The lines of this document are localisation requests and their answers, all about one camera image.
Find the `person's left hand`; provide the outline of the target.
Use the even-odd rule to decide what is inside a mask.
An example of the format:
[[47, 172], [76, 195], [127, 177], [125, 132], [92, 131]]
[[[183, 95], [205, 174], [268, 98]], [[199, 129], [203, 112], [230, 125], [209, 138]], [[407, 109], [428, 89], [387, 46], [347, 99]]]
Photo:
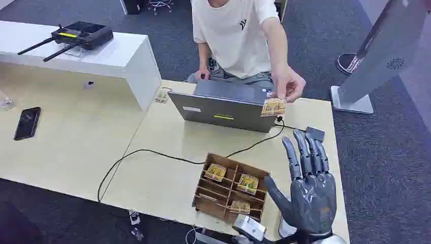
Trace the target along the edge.
[[274, 70], [271, 78], [273, 81], [272, 98], [279, 98], [287, 103], [293, 103], [302, 96], [306, 81], [290, 66]]

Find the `person's right hand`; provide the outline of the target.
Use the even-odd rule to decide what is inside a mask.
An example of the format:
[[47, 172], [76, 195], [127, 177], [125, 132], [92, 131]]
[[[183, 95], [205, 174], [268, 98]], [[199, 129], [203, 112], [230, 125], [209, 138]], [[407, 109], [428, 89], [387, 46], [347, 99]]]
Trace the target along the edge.
[[195, 72], [194, 77], [197, 82], [200, 80], [208, 80], [210, 77], [210, 71], [207, 68], [200, 69], [197, 72]]

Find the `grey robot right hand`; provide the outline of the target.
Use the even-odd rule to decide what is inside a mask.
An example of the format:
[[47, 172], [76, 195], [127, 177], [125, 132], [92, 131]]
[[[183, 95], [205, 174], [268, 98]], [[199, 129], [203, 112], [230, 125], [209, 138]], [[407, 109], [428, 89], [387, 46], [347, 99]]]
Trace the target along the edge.
[[298, 155], [290, 139], [282, 139], [291, 175], [291, 197], [283, 195], [271, 176], [264, 177], [265, 187], [290, 226], [311, 236], [329, 236], [337, 203], [335, 179], [329, 171], [325, 148], [308, 133], [295, 129], [293, 135]]

